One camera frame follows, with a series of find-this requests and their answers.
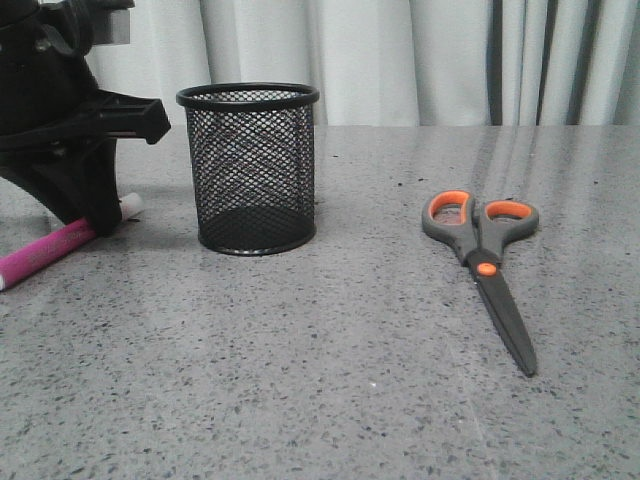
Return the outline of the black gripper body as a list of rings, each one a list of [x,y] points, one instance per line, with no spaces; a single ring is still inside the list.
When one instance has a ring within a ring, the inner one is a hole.
[[[1,147],[19,150],[80,137],[157,143],[170,123],[159,99],[99,88],[85,57],[91,13],[132,1],[4,1],[1,4]]]

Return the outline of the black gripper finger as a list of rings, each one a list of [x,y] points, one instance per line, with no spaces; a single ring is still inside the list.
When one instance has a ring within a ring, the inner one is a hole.
[[[1,177],[70,224],[84,218],[100,236],[123,219],[116,186],[117,141],[80,137],[1,154]]]

